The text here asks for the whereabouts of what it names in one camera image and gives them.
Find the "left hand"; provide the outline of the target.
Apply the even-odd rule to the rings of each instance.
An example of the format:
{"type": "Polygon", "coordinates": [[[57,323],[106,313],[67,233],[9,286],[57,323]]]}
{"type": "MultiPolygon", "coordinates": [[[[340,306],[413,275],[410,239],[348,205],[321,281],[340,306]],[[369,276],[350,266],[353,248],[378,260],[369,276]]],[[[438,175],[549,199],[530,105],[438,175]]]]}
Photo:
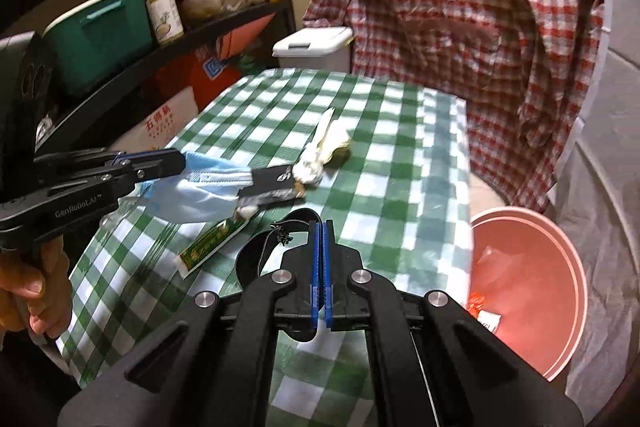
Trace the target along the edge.
{"type": "Polygon", "coordinates": [[[17,251],[1,254],[1,332],[29,327],[36,335],[58,338],[70,325],[70,259],[63,237],[41,245],[41,269],[26,265],[17,251]]]}

